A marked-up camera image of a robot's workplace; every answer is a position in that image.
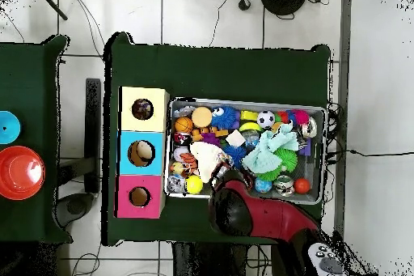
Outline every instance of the table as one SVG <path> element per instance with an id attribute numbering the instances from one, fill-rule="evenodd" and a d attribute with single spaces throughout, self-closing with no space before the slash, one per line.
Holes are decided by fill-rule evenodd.
<path id="1" fill-rule="evenodd" d="M 103 244 L 118 240 L 270 244 L 267 239 L 214 232 L 207 200 L 167 197 L 160 219 L 114 217 L 118 87 L 164 88 L 171 96 L 326 107 L 329 48 L 199 49 L 131 42 L 127 33 L 115 33 L 104 50 Z M 322 201 L 302 208 L 320 221 Z"/>

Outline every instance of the orange ball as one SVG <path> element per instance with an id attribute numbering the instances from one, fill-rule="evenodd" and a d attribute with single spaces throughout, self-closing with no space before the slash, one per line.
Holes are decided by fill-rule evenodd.
<path id="1" fill-rule="evenodd" d="M 175 121 L 175 131 L 189 134 L 192 130 L 192 121 L 188 117 L 179 117 Z"/>
<path id="2" fill-rule="evenodd" d="M 294 182 L 294 191 L 298 194 L 306 194 L 311 189 L 311 183 L 307 179 L 297 179 Z"/>

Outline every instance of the red ball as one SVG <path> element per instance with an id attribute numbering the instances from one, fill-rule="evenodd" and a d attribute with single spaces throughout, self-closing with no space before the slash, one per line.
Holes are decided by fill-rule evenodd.
<path id="1" fill-rule="evenodd" d="M 311 189 L 311 183 L 307 179 L 297 179 L 294 182 L 294 191 L 298 194 L 306 194 Z"/>

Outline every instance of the metal tray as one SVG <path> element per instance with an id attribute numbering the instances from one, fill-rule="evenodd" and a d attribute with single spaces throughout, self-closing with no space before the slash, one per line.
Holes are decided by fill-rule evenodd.
<path id="1" fill-rule="evenodd" d="M 182 197 L 182 198 L 191 198 L 191 199 L 208 199 L 209 198 L 209 189 L 207 185 L 201 190 L 200 194 L 190 195 L 185 193 L 170 193 L 167 190 L 167 178 L 169 176 L 169 167 L 174 162 L 172 152 L 173 152 L 173 135 L 175 118 L 173 117 L 173 112 L 176 109 L 180 109 L 184 106 L 194 106 L 194 107 L 217 107 L 217 106 L 231 106 L 238 110 L 248 110 L 252 112 L 261 112 L 264 110 L 269 110 L 272 112 L 284 111 L 287 109 L 303 109 L 311 117 L 313 117 L 318 126 L 318 132 L 316 137 L 311 139 L 311 153 L 310 156 L 298 155 L 298 166 L 295 170 L 289 174 L 294 180 L 300 177 L 305 177 L 311 185 L 311 189 L 308 194 L 294 194 L 290 197 L 284 197 L 280 195 L 274 188 L 272 188 L 267 193 L 259 193 L 256 190 L 251 191 L 253 197 L 274 197 L 289 202 L 294 202 L 301 205 L 315 205 L 323 197 L 323 169 L 325 165 L 325 155 L 327 150 L 326 144 L 326 132 L 327 132 L 327 110 L 321 107 L 311 107 L 311 106 L 296 106 L 296 105 L 286 105 L 286 104 L 262 104 L 262 103 L 253 103 L 253 102 L 243 102 L 243 101 L 223 101 L 223 100 L 208 100 L 208 99 L 188 99 L 188 98 L 174 98 L 170 101 L 168 105 L 169 118 L 170 119 L 170 130 L 167 131 L 167 152 L 166 152 L 166 166 L 165 166 L 165 181 L 164 181 L 164 190 L 167 195 L 171 197 Z"/>

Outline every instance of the red bowl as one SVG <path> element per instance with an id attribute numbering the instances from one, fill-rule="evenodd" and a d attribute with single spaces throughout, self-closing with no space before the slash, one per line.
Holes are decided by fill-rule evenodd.
<path id="1" fill-rule="evenodd" d="M 0 151 L 0 195 L 24 200 L 35 195 L 44 182 L 43 160 L 25 146 Z"/>

